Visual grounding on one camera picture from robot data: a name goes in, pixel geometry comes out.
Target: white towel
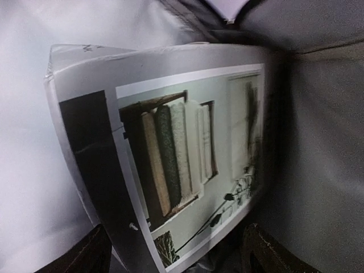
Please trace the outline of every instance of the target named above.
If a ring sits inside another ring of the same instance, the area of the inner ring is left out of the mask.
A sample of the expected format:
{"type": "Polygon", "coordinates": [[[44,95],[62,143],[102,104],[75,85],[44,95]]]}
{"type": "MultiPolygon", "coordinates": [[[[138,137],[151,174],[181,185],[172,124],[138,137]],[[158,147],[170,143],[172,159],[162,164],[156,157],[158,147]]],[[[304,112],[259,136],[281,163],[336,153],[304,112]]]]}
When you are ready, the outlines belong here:
{"type": "Polygon", "coordinates": [[[197,109],[200,105],[196,101],[187,101],[184,105],[186,137],[188,150],[188,163],[191,174],[191,186],[193,195],[201,191],[200,175],[200,150],[198,148],[197,135],[197,109]]]}
{"type": "Polygon", "coordinates": [[[184,104],[182,102],[171,106],[172,132],[175,142],[182,202],[186,199],[189,199],[192,194],[192,185],[188,165],[184,110],[184,104]]]}
{"type": "Polygon", "coordinates": [[[205,145],[205,169],[206,178],[210,179],[212,176],[212,162],[211,162],[211,132],[210,132],[210,111],[209,106],[202,107],[204,112],[204,145],[205,145]]]}
{"type": "Polygon", "coordinates": [[[197,133],[198,133],[198,150],[200,161],[200,176],[202,183],[207,181],[205,168],[205,141],[204,141],[204,111],[202,106],[197,109],[197,133]]]}

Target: towel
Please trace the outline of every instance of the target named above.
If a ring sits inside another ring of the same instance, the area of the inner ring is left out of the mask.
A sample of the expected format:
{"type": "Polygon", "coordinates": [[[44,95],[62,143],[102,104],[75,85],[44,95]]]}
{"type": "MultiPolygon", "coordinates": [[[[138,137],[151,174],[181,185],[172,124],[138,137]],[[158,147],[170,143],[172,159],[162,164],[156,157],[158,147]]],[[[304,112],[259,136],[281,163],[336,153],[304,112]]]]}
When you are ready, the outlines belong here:
{"type": "Polygon", "coordinates": [[[181,186],[169,107],[167,105],[159,106],[154,117],[169,200],[174,208],[181,201],[181,186]]]}
{"type": "Polygon", "coordinates": [[[201,191],[201,175],[200,175],[200,150],[198,148],[197,135],[197,109],[200,105],[196,101],[187,101],[184,105],[186,137],[188,150],[189,171],[191,174],[192,193],[194,195],[201,191]]]}
{"type": "Polygon", "coordinates": [[[197,135],[198,135],[198,159],[200,162],[200,176],[202,183],[207,181],[205,168],[205,143],[204,143],[204,111],[202,107],[197,109],[197,135]]]}
{"type": "Polygon", "coordinates": [[[182,102],[171,106],[171,121],[173,139],[176,147],[181,196],[182,200],[187,200],[191,197],[192,186],[188,165],[184,104],[182,102]]]}
{"type": "Polygon", "coordinates": [[[205,169],[206,177],[210,179],[212,176],[212,158],[211,158],[211,132],[210,132],[210,111],[209,106],[202,107],[204,112],[204,145],[205,145],[205,169]]]}
{"type": "Polygon", "coordinates": [[[171,210],[171,203],[169,201],[167,183],[164,177],[162,160],[159,153],[153,115],[151,113],[143,113],[142,119],[154,184],[158,193],[163,216],[166,216],[171,210]]]}
{"type": "Polygon", "coordinates": [[[124,122],[124,127],[131,152],[133,153],[133,159],[143,189],[144,199],[147,204],[151,223],[150,229],[154,230],[164,224],[165,219],[160,206],[157,189],[154,184],[142,117],[133,121],[124,122]]]}

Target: green towel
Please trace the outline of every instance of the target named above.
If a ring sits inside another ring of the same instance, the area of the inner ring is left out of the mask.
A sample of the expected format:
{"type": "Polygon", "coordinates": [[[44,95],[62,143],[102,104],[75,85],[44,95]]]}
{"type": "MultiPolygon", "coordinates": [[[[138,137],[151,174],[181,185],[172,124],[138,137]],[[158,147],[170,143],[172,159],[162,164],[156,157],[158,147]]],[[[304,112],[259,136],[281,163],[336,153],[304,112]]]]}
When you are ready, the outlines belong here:
{"type": "Polygon", "coordinates": [[[159,106],[154,118],[169,199],[174,208],[181,202],[181,186],[169,107],[159,106]]]}

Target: gray fabric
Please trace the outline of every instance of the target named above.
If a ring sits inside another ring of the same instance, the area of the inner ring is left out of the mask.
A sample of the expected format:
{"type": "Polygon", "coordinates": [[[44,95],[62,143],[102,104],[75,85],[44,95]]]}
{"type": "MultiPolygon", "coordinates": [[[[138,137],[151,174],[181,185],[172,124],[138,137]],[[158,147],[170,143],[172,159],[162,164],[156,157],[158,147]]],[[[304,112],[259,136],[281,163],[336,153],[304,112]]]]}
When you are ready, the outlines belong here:
{"type": "Polygon", "coordinates": [[[307,53],[296,55],[300,60],[322,61],[332,59],[361,60],[364,58],[364,42],[356,41],[343,45],[334,45],[326,49],[318,49],[307,53]]]}
{"type": "Polygon", "coordinates": [[[283,174],[258,211],[264,229],[322,272],[364,271],[363,73],[363,62],[294,65],[283,174]]]}
{"type": "Polygon", "coordinates": [[[360,35],[363,14],[361,0],[269,0],[255,8],[241,28],[286,49],[306,49],[360,35]]]}
{"type": "Polygon", "coordinates": [[[217,43],[218,40],[209,33],[211,29],[220,29],[221,22],[206,6],[195,0],[159,0],[166,10],[176,16],[186,26],[199,34],[201,41],[217,43]]]}
{"type": "Polygon", "coordinates": [[[225,22],[221,14],[215,14],[210,4],[204,1],[179,0],[188,10],[190,10],[201,23],[209,30],[221,30],[225,22]]]}

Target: white wall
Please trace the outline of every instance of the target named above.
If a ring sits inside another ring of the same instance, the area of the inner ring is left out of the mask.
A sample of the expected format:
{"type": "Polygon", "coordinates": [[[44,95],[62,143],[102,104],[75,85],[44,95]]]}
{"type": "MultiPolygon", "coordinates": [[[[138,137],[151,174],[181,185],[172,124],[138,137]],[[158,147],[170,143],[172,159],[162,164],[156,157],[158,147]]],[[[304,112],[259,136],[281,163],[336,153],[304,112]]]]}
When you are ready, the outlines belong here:
{"type": "Polygon", "coordinates": [[[0,272],[33,272],[92,228],[48,110],[50,46],[193,42],[179,30],[155,1],[0,2],[0,272]]]}

